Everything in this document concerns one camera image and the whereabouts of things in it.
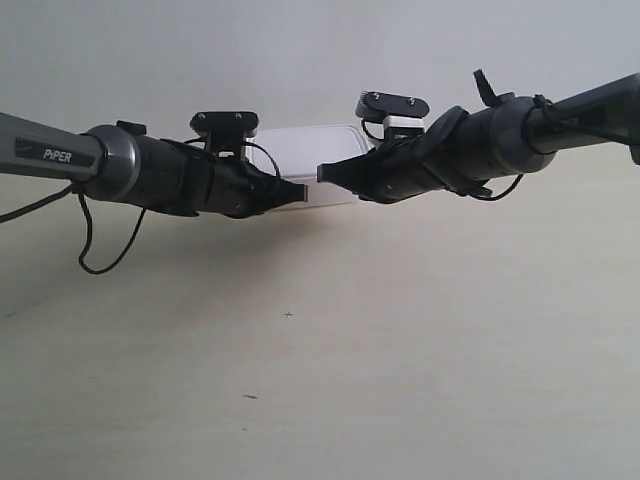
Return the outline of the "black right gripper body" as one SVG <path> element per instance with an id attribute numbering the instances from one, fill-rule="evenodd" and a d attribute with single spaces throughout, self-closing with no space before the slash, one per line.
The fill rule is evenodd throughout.
<path id="1" fill-rule="evenodd" d="M 349 160 L 349 191 L 360 199 L 394 204 L 431 191 L 490 201 L 485 180 L 456 173 L 444 159 L 456 130 L 469 113 L 461 107 L 445 111 L 429 127 L 422 117 L 387 115 L 378 123 L 382 137 L 367 153 Z"/>

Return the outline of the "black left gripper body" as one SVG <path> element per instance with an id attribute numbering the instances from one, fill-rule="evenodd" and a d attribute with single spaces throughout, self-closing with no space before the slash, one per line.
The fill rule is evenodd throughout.
<path id="1" fill-rule="evenodd" d="M 141 168 L 134 204 L 165 215 L 201 212 L 244 219 L 280 205 L 280 181 L 245 158 L 175 141 L 137 137 Z"/>

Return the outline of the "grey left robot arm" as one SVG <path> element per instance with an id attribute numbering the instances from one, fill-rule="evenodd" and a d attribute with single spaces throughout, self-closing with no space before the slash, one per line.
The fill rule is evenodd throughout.
<path id="1" fill-rule="evenodd" d="M 190 121 L 196 139 L 180 142 L 122 120 L 76 134 L 2 114 L 1 171 L 66 180 L 92 200 L 164 215 L 245 219 L 308 198 L 306 185 L 248 160 L 258 125 L 251 111 L 199 111 Z"/>

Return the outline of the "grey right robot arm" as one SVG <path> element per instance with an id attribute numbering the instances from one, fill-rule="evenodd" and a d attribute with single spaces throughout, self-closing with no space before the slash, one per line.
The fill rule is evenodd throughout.
<path id="1" fill-rule="evenodd" d="M 495 201 L 496 178 L 546 168 L 561 150 L 602 143 L 628 147 L 639 158 L 639 76 L 631 74 L 552 101 L 542 94 L 496 94 L 482 70 L 473 73 L 484 107 L 446 110 L 430 126 L 409 98 L 365 92 L 356 114 L 382 125 L 384 135 L 359 156 L 322 163 L 317 179 L 359 199 L 394 204 L 432 191 Z"/>

